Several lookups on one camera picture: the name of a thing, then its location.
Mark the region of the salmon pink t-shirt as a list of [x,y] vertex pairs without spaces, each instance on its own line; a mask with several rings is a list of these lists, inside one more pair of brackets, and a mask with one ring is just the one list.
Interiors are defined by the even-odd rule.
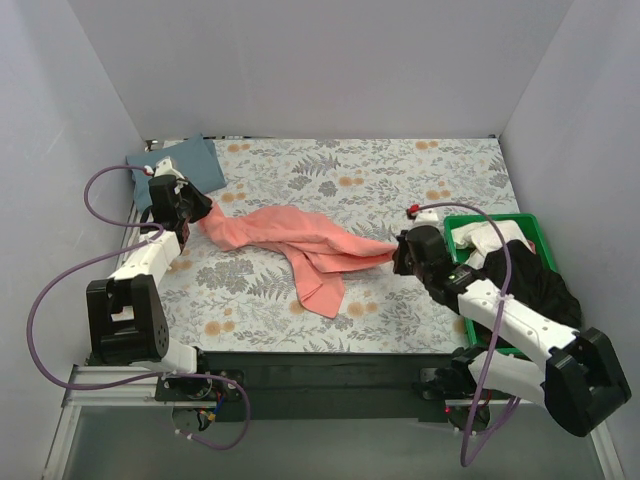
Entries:
[[214,205],[199,227],[225,252],[253,246],[282,254],[292,268],[300,304],[331,319],[345,296],[343,275],[387,263],[396,251],[391,243],[354,235],[323,214],[293,206],[227,217]]

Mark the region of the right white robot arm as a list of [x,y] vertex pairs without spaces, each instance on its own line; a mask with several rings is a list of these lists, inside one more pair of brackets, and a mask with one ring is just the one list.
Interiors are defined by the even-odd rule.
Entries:
[[547,410],[564,430],[584,437],[632,397],[610,339],[554,322],[499,288],[479,271],[452,261],[434,226],[402,231],[393,270],[413,275],[432,300],[474,320],[515,346],[514,358],[474,347],[453,357],[455,392],[497,390]]

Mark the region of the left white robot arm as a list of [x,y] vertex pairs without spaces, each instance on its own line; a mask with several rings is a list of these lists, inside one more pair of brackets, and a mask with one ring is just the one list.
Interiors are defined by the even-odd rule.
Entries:
[[197,365],[195,348],[170,337],[158,285],[184,250],[189,225],[208,215],[212,201],[175,174],[153,177],[149,193],[150,214],[163,233],[142,228],[143,246],[109,278],[86,289],[92,354],[102,365],[180,373],[180,390],[200,400],[211,392],[213,377]]

